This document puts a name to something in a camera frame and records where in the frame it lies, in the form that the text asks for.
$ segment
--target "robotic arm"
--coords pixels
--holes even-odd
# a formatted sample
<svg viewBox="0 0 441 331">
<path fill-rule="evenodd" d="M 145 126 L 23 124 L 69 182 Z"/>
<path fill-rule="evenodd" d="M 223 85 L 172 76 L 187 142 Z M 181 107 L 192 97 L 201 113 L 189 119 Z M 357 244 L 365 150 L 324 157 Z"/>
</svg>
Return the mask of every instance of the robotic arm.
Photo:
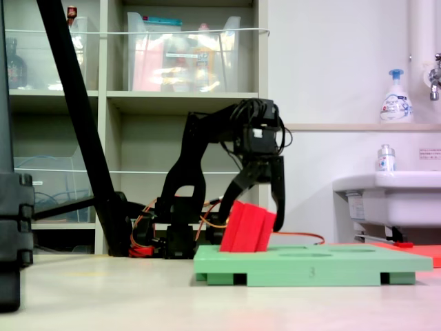
<svg viewBox="0 0 441 331">
<path fill-rule="evenodd" d="M 282 131 L 281 146 L 276 133 Z M 228 150 L 225 142 L 233 143 Z M 234 154 L 243 168 L 228 186 L 222 199 L 218 222 L 225 223 L 234 201 L 246 190 L 259 183 L 270 183 L 277 205 L 274 231 L 283 225 L 285 213 L 285 184 L 283 157 L 285 127 L 278 108 L 272 100 L 248 99 L 213 114 L 190 113 L 185 124 L 181 155 L 169 171 L 154 214 L 153 223 L 170 223 L 167 229 L 165 257 L 192 258 L 194 242 L 192 227 L 197 223 L 205 200 L 205 179 L 201 160 L 208 143 L 220 143 L 228 154 Z M 193 186 L 192 197 L 177 197 L 183 186 Z"/>
</svg>

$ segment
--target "small bottle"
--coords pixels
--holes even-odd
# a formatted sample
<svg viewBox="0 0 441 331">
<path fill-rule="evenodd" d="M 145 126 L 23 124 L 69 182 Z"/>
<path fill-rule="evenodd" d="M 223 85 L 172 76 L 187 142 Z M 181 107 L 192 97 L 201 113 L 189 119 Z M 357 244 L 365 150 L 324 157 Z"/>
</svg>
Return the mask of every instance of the small bottle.
<svg viewBox="0 0 441 331">
<path fill-rule="evenodd" d="M 6 59 L 9 88 L 25 87 L 28 84 L 28 71 L 25 61 L 17 55 L 17 40 L 15 38 L 6 38 Z"/>
<path fill-rule="evenodd" d="M 396 171 L 395 150 L 389 145 L 378 150 L 378 171 Z"/>
<path fill-rule="evenodd" d="M 75 6 L 68 6 L 68 13 L 66 16 L 68 17 L 69 30 L 72 27 L 72 24 L 74 23 L 74 20 L 76 19 L 77 14 L 78 14 L 78 11 Z"/>
</svg>

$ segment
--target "orange wire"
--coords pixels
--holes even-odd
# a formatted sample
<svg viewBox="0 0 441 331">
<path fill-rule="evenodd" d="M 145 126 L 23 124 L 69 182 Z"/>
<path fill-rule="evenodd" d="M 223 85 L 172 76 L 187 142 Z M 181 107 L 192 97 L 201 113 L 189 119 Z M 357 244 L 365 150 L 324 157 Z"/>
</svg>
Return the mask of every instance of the orange wire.
<svg viewBox="0 0 441 331">
<path fill-rule="evenodd" d="M 194 239 L 195 241 L 198 240 L 199 235 L 201 234 L 202 225 L 204 224 L 204 222 L 206 222 L 206 223 L 208 223 L 208 224 L 211 225 L 211 223 L 209 223 L 209 222 L 207 221 L 207 217 L 208 217 L 208 215 L 210 214 L 210 212 L 213 210 L 213 208 L 216 207 L 219 203 L 221 203 L 221 201 L 222 201 L 222 200 L 220 200 L 220 201 L 216 202 L 214 205 L 212 205 L 212 206 L 209 208 L 209 210 L 207 210 L 207 212 L 205 213 L 204 217 L 203 217 L 203 218 L 201 217 L 202 222 L 199 224 L 199 229 L 198 229 L 198 232 L 196 233 L 196 238 Z"/>
<path fill-rule="evenodd" d="M 309 232 L 272 232 L 271 234 L 281 234 L 285 236 L 305 236 L 305 237 L 314 237 L 321 239 L 316 245 L 323 245 L 325 243 L 325 238 L 320 236 L 319 234 L 309 233 Z"/>
<path fill-rule="evenodd" d="M 157 199 L 153 200 L 153 201 L 150 202 L 148 205 L 146 205 L 146 207 L 143 209 L 143 212 L 148 212 L 148 211 L 150 210 L 150 208 L 156 203 L 156 200 L 157 200 Z M 136 221 L 135 221 L 135 223 L 134 223 L 134 225 L 133 225 L 133 228 L 134 228 L 134 229 L 135 229 L 135 227 L 138 225 L 138 223 L 139 223 L 139 221 L 140 221 L 141 219 L 143 219 L 143 215 L 142 215 L 142 214 L 140 214 L 140 215 L 138 216 L 138 218 L 136 219 Z M 149 247 L 149 246 L 140 245 L 139 243 L 137 243 L 137 242 L 135 241 L 135 239 L 133 238 L 133 231 L 132 231 L 132 233 L 130 234 L 130 241 L 132 242 L 132 245 L 134 245 L 134 246 L 138 246 L 138 247 Z"/>
</svg>

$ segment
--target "white sink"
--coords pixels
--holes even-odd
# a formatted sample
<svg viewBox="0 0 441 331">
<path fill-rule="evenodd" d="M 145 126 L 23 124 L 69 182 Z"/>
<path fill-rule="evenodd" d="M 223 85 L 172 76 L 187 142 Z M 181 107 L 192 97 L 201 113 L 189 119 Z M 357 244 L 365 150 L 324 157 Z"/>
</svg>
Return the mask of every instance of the white sink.
<svg viewBox="0 0 441 331">
<path fill-rule="evenodd" d="M 441 172 L 373 172 L 338 179 L 351 218 L 385 226 L 441 227 Z"/>
</svg>

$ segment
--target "green foam board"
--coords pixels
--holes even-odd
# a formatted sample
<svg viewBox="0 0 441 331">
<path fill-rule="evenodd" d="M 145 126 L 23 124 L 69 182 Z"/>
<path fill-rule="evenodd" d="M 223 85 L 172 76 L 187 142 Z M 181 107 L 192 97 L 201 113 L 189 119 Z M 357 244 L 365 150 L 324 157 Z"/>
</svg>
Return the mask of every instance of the green foam board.
<svg viewBox="0 0 441 331">
<path fill-rule="evenodd" d="M 237 278 L 248 286 L 414 284 L 416 271 L 432 269 L 429 257 L 374 245 L 270 246 L 257 253 L 201 245 L 194 257 L 196 280 L 208 285 L 234 285 Z"/>
</svg>

